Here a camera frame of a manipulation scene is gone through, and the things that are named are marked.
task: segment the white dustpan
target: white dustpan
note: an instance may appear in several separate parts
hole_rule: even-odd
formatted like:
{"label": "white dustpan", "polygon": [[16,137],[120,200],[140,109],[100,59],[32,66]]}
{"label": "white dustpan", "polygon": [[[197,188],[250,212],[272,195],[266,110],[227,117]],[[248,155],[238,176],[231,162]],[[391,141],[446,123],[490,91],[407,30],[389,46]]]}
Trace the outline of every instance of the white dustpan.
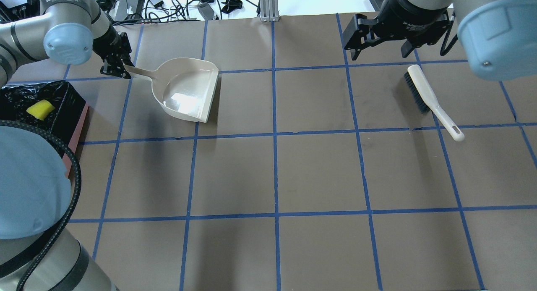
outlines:
{"label": "white dustpan", "polygon": [[206,123],[213,103],[219,70],[209,61],[174,58],[155,71],[125,65],[133,76],[151,80],[153,97],[172,117]]}

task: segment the yellow object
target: yellow object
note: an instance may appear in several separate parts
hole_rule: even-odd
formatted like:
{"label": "yellow object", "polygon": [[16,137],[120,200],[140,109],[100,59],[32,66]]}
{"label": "yellow object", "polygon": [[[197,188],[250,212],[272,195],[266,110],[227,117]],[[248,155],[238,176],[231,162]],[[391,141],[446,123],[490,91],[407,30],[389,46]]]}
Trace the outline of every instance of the yellow object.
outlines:
{"label": "yellow object", "polygon": [[54,109],[55,107],[50,102],[41,100],[30,106],[26,111],[37,119],[44,120],[51,111],[54,111]]}

